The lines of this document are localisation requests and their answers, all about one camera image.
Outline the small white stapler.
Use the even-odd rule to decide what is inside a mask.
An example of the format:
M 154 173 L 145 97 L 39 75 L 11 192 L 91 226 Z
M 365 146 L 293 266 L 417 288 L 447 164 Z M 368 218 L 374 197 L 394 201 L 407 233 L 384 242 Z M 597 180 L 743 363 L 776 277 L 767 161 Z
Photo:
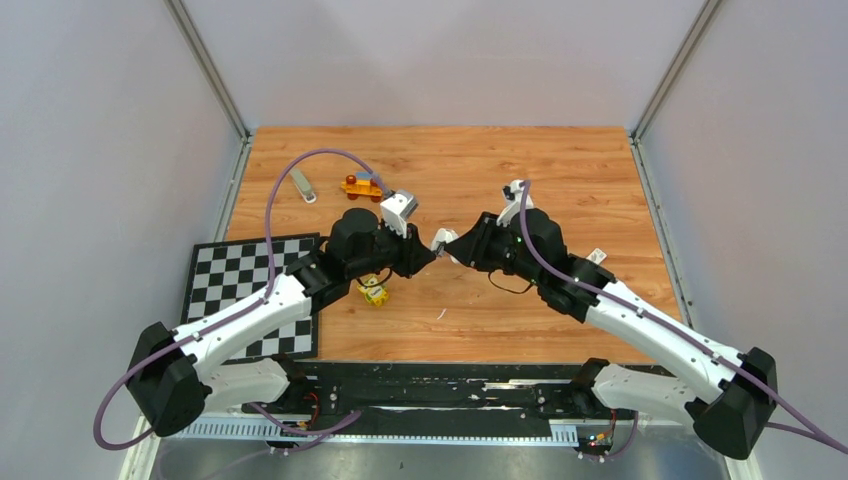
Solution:
M 431 241 L 430 250 L 434 253 L 436 257 L 446 257 L 449 258 L 452 263 L 459 264 L 459 261 L 452 255 L 447 253 L 445 250 L 446 246 L 449 243 L 455 241 L 458 238 L 459 235 L 455 230 L 449 228 L 440 228 L 433 237 L 433 240 Z

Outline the white staple box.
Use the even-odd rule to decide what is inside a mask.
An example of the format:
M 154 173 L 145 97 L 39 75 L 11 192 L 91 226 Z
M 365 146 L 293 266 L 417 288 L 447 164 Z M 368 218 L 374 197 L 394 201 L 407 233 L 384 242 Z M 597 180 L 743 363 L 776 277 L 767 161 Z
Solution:
M 607 259 L 607 257 L 608 255 L 604 250 L 600 248 L 595 248 L 587 255 L 586 259 L 596 265 L 601 265 Z

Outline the grey white stapler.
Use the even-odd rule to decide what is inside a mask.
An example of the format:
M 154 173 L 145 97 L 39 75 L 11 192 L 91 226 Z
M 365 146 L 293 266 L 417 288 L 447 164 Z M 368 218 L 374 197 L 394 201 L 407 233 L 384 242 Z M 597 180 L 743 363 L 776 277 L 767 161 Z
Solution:
M 300 169 L 292 168 L 290 177 L 299 195 L 307 204 L 312 204 L 317 200 L 317 195 L 312 184 Z

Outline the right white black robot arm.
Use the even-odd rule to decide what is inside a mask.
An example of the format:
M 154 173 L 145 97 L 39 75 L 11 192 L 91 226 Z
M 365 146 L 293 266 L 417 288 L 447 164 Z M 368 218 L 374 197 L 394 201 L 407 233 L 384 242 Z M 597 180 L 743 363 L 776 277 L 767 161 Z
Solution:
M 463 235 L 440 230 L 431 247 L 477 271 L 520 277 L 552 310 L 618 337 L 672 375 L 591 360 L 588 378 L 570 392 L 580 415 L 607 408 L 647 413 L 693 429 L 726 457 L 751 455 L 777 407 L 769 395 L 778 387 L 776 361 L 766 351 L 710 340 L 640 299 L 604 267 L 569 252 L 559 224 L 539 209 L 508 223 L 484 212 Z

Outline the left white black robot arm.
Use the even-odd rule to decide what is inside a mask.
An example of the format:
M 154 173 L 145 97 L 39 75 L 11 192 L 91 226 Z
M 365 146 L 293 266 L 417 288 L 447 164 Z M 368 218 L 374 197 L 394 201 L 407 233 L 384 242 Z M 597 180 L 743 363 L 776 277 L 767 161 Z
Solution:
M 176 330 L 160 322 L 143 330 L 123 383 L 153 433 L 170 436 L 205 411 L 251 401 L 271 402 L 283 413 L 298 411 L 306 386 L 280 363 L 229 360 L 253 341 L 345 297 L 352 282 L 367 274 L 388 269 L 410 278 L 434 261 L 409 220 L 416 202 L 400 201 L 399 195 L 383 201 L 379 215 L 347 210 L 324 248 L 295 260 L 243 300 Z

